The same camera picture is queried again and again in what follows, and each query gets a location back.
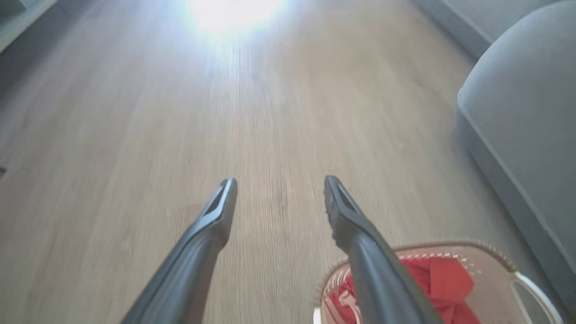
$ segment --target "black grip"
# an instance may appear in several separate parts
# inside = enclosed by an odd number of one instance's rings
[[[324,182],[332,237],[350,259],[367,324],[444,324],[416,282],[335,176]]]
[[[237,182],[224,180],[136,300],[123,324],[202,322],[218,253],[228,242]]]

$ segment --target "basket handle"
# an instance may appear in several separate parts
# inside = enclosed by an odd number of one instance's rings
[[[512,278],[510,279],[510,289],[512,289],[512,292],[514,293],[514,297],[516,298],[516,302],[520,306],[522,315],[524,315],[524,317],[529,323],[532,323],[532,320],[530,319],[530,316],[526,312],[526,307],[524,306],[524,303],[522,302],[522,299],[518,294],[518,290],[514,286],[515,283],[524,287],[524,289],[526,289],[530,293],[530,295],[532,295],[532,297],[536,299],[538,305],[540,305],[540,307],[544,310],[544,312],[546,313],[546,317],[548,317],[548,320],[551,324],[564,324],[564,321],[562,320],[562,317],[560,317],[558,310],[556,309],[556,307],[554,307],[552,301],[550,301],[550,298],[546,296],[546,294],[542,291],[542,289],[540,289],[540,287],[538,287],[538,285],[536,285],[527,276],[516,271],[512,273]]]

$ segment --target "laundry basket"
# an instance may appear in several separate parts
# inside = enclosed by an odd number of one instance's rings
[[[490,246],[454,241],[403,246],[394,250],[400,259],[458,259],[474,281],[474,288],[466,302],[481,323],[532,323],[516,288],[518,285],[524,287],[538,302],[551,324],[563,323],[542,290],[523,276],[515,264]],[[314,309],[314,324],[332,324],[331,317],[324,315],[327,314],[324,299],[351,273],[347,260],[341,261],[333,269],[321,286],[317,307]]]

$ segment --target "laminate flooring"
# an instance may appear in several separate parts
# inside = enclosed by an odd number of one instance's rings
[[[391,245],[478,239],[541,282],[454,133],[472,65],[408,0],[95,0],[0,111],[0,322],[119,322],[230,176],[204,323],[312,320],[326,174]]]

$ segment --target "red cloth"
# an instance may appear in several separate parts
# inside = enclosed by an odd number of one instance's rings
[[[446,324],[480,324],[465,302],[474,282],[458,260],[430,258],[400,261]],[[359,308],[351,274],[328,295],[325,305],[333,323],[361,324],[361,319],[357,321]]]
[[[400,260],[446,324],[480,324],[466,305],[474,282],[452,258]]]

